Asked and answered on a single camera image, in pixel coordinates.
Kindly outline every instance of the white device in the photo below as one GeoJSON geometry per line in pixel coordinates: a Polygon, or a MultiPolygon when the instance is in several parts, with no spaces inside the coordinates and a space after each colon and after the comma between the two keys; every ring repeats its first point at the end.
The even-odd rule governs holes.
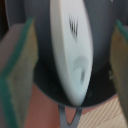
{"type": "Polygon", "coordinates": [[[51,35],[62,87],[74,106],[84,101],[93,62],[93,43],[83,0],[51,0],[51,35]]]}

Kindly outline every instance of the green edge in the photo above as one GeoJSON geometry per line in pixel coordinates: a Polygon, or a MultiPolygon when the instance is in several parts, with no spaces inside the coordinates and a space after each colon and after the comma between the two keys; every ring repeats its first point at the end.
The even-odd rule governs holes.
{"type": "Polygon", "coordinates": [[[124,38],[128,42],[128,32],[125,30],[125,28],[123,27],[122,23],[119,20],[116,21],[116,26],[119,29],[120,33],[124,36],[124,38]]]}
{"type": "Polygon", "coordinates": [[[22,52],[22,49],[25,45],[25,41],[27,38],[27,33],[32,21],[33,21],[33,18],[30,18],[26,22],[23,30],[21,31],[21,36],[15,47],[14,52],[12,53],[12,56],[10,57],[8,63],[6,64],[5,69],[0,74],[0,95],[2,99],[2,105],[3,105],[3,110],[5,113],[7,125],[9,128],[18,128],[18,123],[16,120],[15,110],[11,102],[11,94],[10,94],[10,90],[8,88],[8,83],[6,79],[11,73],[13,67],[15,66],[22,52]]]}

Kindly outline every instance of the pink surface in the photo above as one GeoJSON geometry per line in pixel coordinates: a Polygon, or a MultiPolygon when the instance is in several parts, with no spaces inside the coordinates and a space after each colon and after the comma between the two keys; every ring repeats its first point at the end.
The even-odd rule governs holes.
{"type": "MultiPolygon", "coordinates": [[[[91,111],[84,109],[83,114],[91,111]]],[[[67,121],[71,123],[75,115],[75,109],[66,108],[67,121]]],[[[60,119],[58,105],[46,97],[35,85],[33,85],[30,108],[25,123],[25,128],[59,128],[60,119]]]]}

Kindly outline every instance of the dark gray surface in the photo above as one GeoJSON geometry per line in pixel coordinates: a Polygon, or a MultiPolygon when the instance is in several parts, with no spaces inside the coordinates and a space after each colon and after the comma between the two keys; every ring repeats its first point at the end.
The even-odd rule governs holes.
{"type": "MultiPolygon", "coordinates": [[[[94,40],[93,73],[104,67],[109,60],[109,47],[114,23],[117,19],[127,23],[128,0],[84,0],[90,19],[94,40]]],[[[25,22],[28,17],[36,18],[36,31],[42,58],[47,64],[53,59],[49,8],[50,0],[6,0],[8,22],[25,22]]]]}
{"type": "MultiPolygon", "coordinates": [[[[110,66],[107,64],[104,69],[91,77],[87,95],[81,106],[82,108],[101,104],[116,94],[113,82],[109,79],[109,71],[110,66]]],[[[54,74],[47,69],[41,59],[35,68],[34,82],[49,98],[58,104],[75,108],[68,101],[61,88],[61,83],[57,79],[54,79],[54,74]]]]}
{"type": "Polygon", "coordinates": [[[75,117],[72,121],[72,124],[67,123],[65,108],[63,106],[59,106],[59,114],[60,114],[60,127],[61,128],[77,128],[80,117],[81,117],[82,109],[76,109],[75,117]]]}

